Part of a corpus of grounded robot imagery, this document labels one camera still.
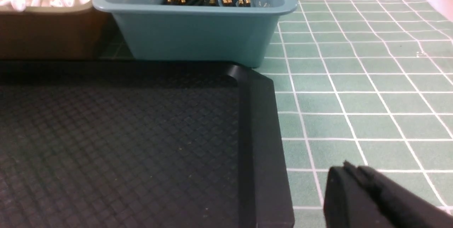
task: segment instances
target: green cutting mat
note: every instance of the green cutting mat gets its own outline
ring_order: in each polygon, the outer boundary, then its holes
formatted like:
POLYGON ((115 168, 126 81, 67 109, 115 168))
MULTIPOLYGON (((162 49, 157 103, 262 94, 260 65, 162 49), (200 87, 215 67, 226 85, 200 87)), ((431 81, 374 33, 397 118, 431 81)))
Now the green cutting mat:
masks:
MULTIPOLYGON (((301 1, 272 78, 296 228, 324 228, 327 169, 370 165, 453 211, 453 23, 426 1, 301 1)), ((106 57, 130 58, 121 38, 106 57)))

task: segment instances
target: plastic bin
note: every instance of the plastic bin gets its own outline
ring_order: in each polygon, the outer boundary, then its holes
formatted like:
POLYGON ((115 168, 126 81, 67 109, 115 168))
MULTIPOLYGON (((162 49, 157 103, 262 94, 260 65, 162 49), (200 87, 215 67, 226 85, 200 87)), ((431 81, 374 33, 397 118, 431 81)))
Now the plastic bin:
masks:
POLYGON ((0 6, 0 59, 94 59, 118 32, 92 2, 76 7, 0 6))
POLYGON ((261 65, 281 15, 297 0, 252 0, 253 7, 160 5, 162 0, 93 0, 111 12, 135 59, 214 60, 261 65))

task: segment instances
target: light blue plastic bin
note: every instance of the light blue plastic bin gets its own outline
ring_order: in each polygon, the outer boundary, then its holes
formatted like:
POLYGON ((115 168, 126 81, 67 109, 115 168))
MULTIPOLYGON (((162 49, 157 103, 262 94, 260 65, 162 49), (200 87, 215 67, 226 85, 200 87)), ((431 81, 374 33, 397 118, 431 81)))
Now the light blue plastic bin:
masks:
POLYGON ((93 0, 111 12, 139 60, 231 61, 259 67, 281 15, 297 0, 252 0, 253 7, 160 5, 162 0, 93 0))

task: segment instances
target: black rubber piece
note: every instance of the black rubber piece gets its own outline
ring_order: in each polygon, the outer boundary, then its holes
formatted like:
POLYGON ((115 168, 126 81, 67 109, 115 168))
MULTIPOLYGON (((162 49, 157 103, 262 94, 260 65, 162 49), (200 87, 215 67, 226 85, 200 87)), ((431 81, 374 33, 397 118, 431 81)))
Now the black rubber piece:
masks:
POLYGON ((331 167, 327 228, 453 228, 453 217, 367 166, 331 167))
POLYGON ((0 227, 291 228, 272 80, 216 62, 0 61, 0 227))

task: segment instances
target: bin rim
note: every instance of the bin rim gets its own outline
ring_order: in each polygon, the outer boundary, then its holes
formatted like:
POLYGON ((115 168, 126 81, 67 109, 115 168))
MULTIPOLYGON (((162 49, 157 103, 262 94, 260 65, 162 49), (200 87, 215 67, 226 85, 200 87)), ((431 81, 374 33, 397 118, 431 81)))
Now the bin rim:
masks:
POLYGON ((93 6, 110 13, 141 13, 169 15, 216 15, 216 16, 280 16, 294 12, 298 0, 283 0, 279 7, 210 7, 210 6, 169 6, 160 4, 120 4, 107 0, 92 0, 93 6))

